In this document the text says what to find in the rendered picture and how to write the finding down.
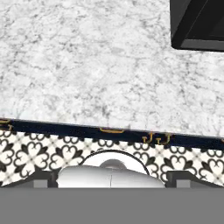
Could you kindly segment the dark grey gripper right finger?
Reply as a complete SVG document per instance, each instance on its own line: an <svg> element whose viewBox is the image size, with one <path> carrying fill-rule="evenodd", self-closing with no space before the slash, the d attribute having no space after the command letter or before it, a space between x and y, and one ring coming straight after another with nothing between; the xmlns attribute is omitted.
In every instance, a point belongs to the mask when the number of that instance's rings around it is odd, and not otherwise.
<svg viewBox="0 0 224 224"><path fill-rule="evenodd" d="M166 188L221 188L220 185L200 180L189 171L168 171Z"/></svg>

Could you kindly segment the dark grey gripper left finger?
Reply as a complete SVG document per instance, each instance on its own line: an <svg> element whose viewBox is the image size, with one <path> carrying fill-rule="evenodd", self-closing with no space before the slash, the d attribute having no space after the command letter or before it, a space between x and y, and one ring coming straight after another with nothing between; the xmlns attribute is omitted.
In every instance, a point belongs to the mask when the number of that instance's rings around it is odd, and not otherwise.
<svg viewBox="0 0 224 224"><path fill-rule="evenodd" d="M35 171L25 179L4 185L3 188L57 188L57 171Z"/></svg>

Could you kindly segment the dark blue cupboard run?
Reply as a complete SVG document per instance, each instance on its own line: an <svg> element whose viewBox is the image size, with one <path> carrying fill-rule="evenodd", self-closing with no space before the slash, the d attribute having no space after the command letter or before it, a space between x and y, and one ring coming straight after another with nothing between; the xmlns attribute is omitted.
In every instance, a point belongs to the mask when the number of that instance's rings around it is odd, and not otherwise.
<svg viewBox="0 0 224 224"><path fill-rule="evenodd" d="M153 133L153 140L151 144L156 143L156 136L163 134L171 134L171 141L167 145L163 146L181 146L187 148L198 148L203 150L218 150L224 151L224 137L216 136L192 136L184 134L176 134L169 132L156 132L151 130L133 130L124 129L122 134L110 134L100 131L100 128L94 126L64 124L64 123L52 123L52 122L35 122L15 120L9 118L0 118L2 120L10 120L10 124L13 126L11 131L26 132L26 133L38 133L38 134L50 134L57 136L68 137L81 137L81 138L94 138L94 139L106 139L114 141L124 141L130 143L143 144L142 137L147 136L150 132Z"/></svg>

